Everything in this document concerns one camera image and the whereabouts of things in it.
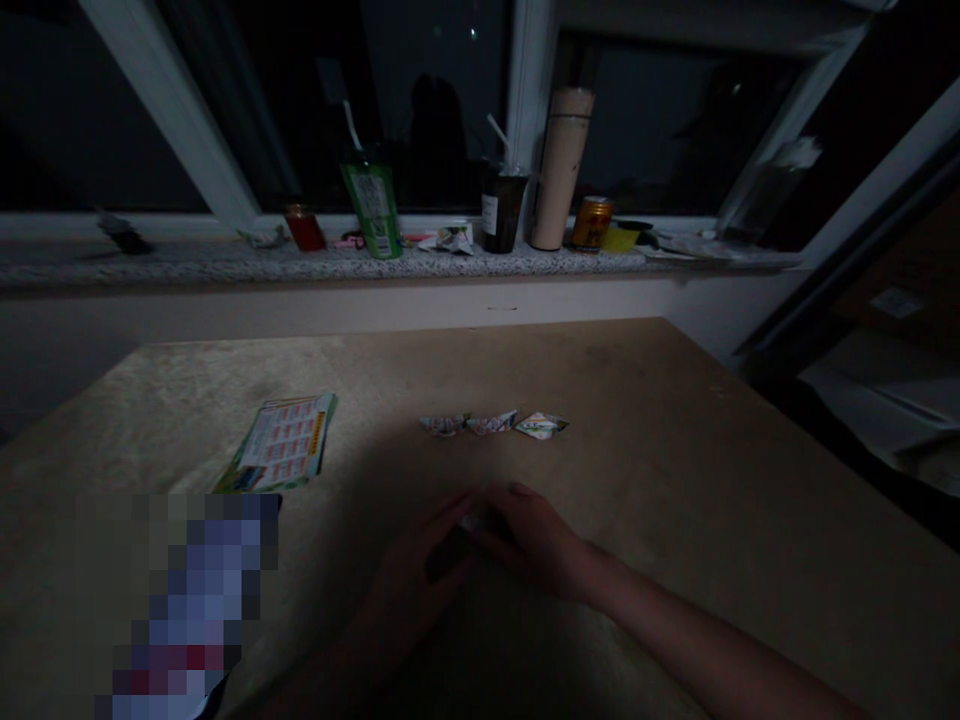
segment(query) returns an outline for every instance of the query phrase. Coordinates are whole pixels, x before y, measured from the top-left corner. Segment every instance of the wooden table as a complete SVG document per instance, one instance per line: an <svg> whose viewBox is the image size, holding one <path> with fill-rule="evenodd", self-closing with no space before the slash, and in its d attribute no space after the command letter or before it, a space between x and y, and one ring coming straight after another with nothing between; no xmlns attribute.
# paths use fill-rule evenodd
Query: wooden table
<svg viewBox="0 0 960 720"><path fill-rule="evenodd" d="M336 634L425 503L517 479L585 537L878 716L960 716L960 559L659 319L135 352L0 453L8 708L42 712L58 671L42 660L62 643L47 621L68 583L51 539L57 498L206 492L263 401L323 390L340 406L322 475L287 493L280 517L282 620L247 651L228 706ZM441 440L417 423L513 408L571 425L538 442ZM493 566L377 709L703 717L616 627Z"/></svg>

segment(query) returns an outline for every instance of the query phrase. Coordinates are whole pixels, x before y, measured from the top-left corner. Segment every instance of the tall cylindrical bottle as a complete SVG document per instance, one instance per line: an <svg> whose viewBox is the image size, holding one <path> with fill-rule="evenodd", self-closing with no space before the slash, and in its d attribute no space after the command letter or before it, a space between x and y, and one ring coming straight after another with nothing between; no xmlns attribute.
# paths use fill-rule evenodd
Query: tall cylindrical bottle
<svg viewBox="0 0 960 720"><path fill-rule="evenodd" d="M553 94L543 146L537 226L530 241L538 250L559 250L563 244L593 99L593 93L585 88L562 88Z"/></svg>
<svg viewBox="0 0 960 720"><path fill-rule="evenodd" d="M760 170L750 193L723 231L724 238L759 242L821 152L815 137L803 136L781 145L776 155Z"/></svg>

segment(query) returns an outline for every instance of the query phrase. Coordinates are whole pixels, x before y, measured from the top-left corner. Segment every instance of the green bottle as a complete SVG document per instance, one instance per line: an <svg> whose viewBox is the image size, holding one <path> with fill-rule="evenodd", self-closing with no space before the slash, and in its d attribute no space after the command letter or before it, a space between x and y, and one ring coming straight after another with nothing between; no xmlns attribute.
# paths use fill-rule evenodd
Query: green bottle
<svg viewBox="0 0 960 720"><path fill-rule="evenodd" d="M403 247L397 228L390 165L378 161L373 148L363 151L350 148L340 163L340 170L370 254L377 260L400 257Z"/></svg>

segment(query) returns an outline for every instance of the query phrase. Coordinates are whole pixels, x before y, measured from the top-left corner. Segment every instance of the red jar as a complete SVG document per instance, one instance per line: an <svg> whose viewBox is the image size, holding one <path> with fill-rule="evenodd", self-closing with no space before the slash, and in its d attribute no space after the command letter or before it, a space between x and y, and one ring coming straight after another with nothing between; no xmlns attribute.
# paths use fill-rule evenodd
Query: red jar
<svg viewBox="0 0 960 720"><path fill-rule="evenodd" d="M303 205L287 205L284 217L287 219L287 225L290 226L290 232L300 252L327 249L327 240L317 224L317 216Z"/></svg>

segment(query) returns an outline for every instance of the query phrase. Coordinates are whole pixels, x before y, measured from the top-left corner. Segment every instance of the tan thermos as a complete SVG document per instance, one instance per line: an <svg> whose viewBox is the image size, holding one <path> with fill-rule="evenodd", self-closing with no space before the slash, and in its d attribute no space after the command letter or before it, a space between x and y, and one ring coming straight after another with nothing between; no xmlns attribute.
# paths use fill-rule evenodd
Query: tan thermos
<svg viewBox="0 0 960 720"><path fill-rule="evenodd" d="M580 158L587 144L593 98L585 88L562 88L553 94L543 147L537 227L530 242L538 250L559 250L563 245Z"/></svg>

